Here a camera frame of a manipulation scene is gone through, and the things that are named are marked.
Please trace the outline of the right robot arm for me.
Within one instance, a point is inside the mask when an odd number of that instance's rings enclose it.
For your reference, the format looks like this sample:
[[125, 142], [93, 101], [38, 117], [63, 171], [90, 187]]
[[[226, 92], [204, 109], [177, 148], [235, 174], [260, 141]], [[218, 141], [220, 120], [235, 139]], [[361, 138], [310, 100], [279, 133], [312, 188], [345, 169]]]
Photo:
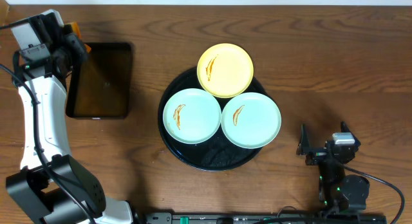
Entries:
[[323, 148], [312, 147], [306, 126], [301, 126], [297, 154], [306, 157], [306, 165], [316, 165], [319, 168], [319, 200], [326, 205], [322, 216], [366, 209], [370, 189], [368, 179], [354, 174], [347, 175], [344, 169], [345, 164], [355, 158], [360, 145], [345, 122], [341, 122], [341, 131], [334, 133]]

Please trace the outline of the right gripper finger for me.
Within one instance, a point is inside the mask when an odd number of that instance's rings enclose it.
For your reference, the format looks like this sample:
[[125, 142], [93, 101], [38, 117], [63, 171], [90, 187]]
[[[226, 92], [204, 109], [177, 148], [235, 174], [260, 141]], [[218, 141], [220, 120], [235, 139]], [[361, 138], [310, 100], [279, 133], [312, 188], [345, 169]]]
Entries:
[[306, 129], [306, 125], [301, 125], [301, 137], [300, 141], [297, 146], [297, 155], [306, 155], [310, 152], [310, 141], [308, 137], [308, 131]]
[[341, 121], [340, 126], [341, 126], [341, 132], [342, 133], [350, 133], [355, 141], [358, 140], [357, 137], [350, 131], [350, 129], [349, 129], [348, 125], [346, 124], [346, 122]]

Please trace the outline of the orange green scrub sponge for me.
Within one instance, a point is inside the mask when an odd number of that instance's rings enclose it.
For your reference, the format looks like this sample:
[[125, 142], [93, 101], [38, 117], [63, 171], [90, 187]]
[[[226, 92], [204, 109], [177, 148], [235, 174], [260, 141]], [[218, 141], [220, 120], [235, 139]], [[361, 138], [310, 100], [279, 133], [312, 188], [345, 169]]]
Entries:
[[[73, 32], [77, 35], [77, 37], [82, 40], [82, 36], [81, 36], [81, 32], [80, 32], [80, 28], [77, 24], [77, 22], [72, 22], [72, 23], [68, 23], [68, 25], [71, 26], [71, 29], [73, 30]], [[85, 44], [86, 47], [86, 52], [89, 53], [91, 51], [91, 48]]]

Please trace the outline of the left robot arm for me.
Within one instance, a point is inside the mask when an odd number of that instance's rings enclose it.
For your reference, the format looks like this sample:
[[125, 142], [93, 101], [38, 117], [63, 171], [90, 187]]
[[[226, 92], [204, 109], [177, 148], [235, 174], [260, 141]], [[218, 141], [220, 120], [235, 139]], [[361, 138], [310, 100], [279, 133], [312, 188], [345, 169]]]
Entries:
[[24, 153], [6, 191], [34, 223], [134, 223], [126, 201], [104, 194], [98, 179], [71, 155], [64, 107], [66, 77], [88, 56], [77, 25], [56, 10], [8, 25], [19, 49], [12, 77], [24, 108]]

